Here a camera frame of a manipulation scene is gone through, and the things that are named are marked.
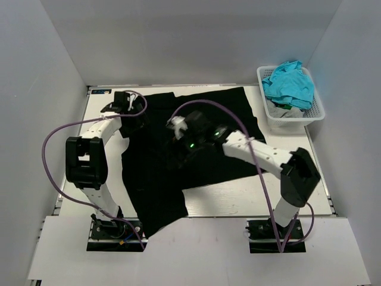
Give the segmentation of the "black t-shirt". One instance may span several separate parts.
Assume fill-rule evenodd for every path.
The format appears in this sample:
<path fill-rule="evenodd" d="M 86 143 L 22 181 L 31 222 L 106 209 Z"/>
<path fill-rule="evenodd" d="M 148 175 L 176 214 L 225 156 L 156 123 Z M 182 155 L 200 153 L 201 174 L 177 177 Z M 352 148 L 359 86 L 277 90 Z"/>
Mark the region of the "black t-shirt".
<path fill-rule="evenodd" d="M 177 161 L 169 144 L 173 131 L 165 125 L 178 107 L 192 101 L 179 111 L 180 116 L 198 110 L 216 124 L 237 129 L 237 123 L 228 114 L 198 102 L 212 100 L 237 115 L 250 136 L 261 142 L 265 139 L 243 87 L 180 97 L 173 92 L 152 94 L 146 100 L 148 124 L 130 137 L 129 146 L 121 155 L 121 177 L 143 231 L 150 237 L 188 215 L 183 190 L 257 175 L 255 166 L 215 150 L 203 149 L 184 163 Z"/>

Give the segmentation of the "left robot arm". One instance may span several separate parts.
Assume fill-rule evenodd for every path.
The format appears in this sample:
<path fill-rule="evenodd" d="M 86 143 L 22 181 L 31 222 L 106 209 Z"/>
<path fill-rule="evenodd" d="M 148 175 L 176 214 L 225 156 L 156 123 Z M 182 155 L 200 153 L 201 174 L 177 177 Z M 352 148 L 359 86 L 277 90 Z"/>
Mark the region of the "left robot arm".
<path fill-rule="evenodd" d="M 67 180 L 96 205 L 93 221 L 104 226 L 114 238 L 125 233 L 126 223 L 119 219 L 123 213 L 107 187 L 105 145 L 116 132 L 126 139 L 143 128 L 148 123 L 146 107 L 146 101 L 137 92 L 115 92 L 114 101 L 101 110 L 102 119 L 80 136 L 69 137 L 65 143 Z"/>

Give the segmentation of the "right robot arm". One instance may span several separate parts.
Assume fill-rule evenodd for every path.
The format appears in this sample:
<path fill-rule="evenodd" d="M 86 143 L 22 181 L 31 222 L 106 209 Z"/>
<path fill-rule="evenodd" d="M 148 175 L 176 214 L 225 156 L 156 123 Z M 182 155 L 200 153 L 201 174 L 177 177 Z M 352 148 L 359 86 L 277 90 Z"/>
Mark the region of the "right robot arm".
<path fill-rule="evenodd" d="M 320 182 L 321 176 L 307 150 L 287 151 L 246 138 L 240 130 L 209 121 L 200 111 L 186 117 L 174 116 L 168 120 L 167 128 L 174 132 L 173 154 L 181 163 L 199 150 L 210 149 L 257 165 L 280 180 L 281 198 L 273 211 L 274 219 L 268 223 L 275 237 L 284 237 L 290 231 L 291 220 Z"/>

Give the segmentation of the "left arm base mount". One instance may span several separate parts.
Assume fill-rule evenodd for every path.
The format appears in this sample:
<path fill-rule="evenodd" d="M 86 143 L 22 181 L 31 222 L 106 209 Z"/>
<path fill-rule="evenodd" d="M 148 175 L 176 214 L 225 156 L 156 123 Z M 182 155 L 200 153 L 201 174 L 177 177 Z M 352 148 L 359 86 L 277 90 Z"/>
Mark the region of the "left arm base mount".
<path fill-rule="evenodd" d="M 135 230 L 126 223 L 118 222 L 114 226 L 102 226 L 92 221 L 90 225 L 86 251 L 92 252 L 143 252 L 138 237 L 144 247 L 148 243 L 143 225 L 138 219 L 130 219 Z"/>

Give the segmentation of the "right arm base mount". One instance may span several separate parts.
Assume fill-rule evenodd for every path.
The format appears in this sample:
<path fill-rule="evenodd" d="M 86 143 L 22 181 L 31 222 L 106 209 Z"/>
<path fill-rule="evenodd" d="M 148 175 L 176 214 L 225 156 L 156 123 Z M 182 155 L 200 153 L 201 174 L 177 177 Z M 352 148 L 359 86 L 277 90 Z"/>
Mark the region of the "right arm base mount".
<path fill-rule="evenodd" d="M 248 236 L 249 252 L 251 254 L 274 254 L 279 252 L 270 219 L 248 220 L 244 233 Z M 300 220 L 297 219 L 287 237 L 288 241 L 283 252 L 305 253 L 305 243 L 303 241 L 296 243 L 303 237 L 302 225 Z"/>

